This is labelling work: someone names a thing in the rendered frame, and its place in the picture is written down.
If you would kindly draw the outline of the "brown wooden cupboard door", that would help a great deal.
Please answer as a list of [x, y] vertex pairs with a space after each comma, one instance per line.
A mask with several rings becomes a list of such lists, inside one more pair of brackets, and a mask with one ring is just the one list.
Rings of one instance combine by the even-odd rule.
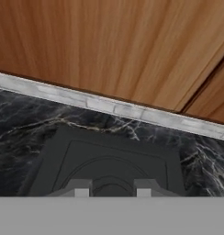
[[224, 55], [224, 0], [0, 0], [0, 71], [181, 110]]
[[224, 124], [224, 57], [193, 94], [182, 113]]

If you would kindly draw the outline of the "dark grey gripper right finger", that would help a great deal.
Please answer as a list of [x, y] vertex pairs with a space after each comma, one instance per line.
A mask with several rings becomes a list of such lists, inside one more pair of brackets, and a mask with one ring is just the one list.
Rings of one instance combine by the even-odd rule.
[[177, 194], [160, 187], [155, 179], [136, 179], [134, 181], [136, 197], [176, 197]]

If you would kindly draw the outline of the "dark grey hob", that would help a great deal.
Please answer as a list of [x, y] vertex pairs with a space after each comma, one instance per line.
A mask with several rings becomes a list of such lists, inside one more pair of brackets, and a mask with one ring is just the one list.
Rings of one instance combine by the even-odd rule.
[[74, 179], [91, 181], [94, 196], [132, 196], [139, 179], [154, 179], [160, 187], [185, 195], [179, 151], [156, 144], [60, 127], [39, 158], [32, 196], [61, 190]]

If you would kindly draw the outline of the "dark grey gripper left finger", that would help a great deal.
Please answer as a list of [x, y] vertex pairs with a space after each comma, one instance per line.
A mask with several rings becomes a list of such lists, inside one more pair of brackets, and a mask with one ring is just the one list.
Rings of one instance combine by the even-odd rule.
[[50, 196], [89, 197], [92, 187], [89, 179], [72, 179], [64, 188], [50, 193]]

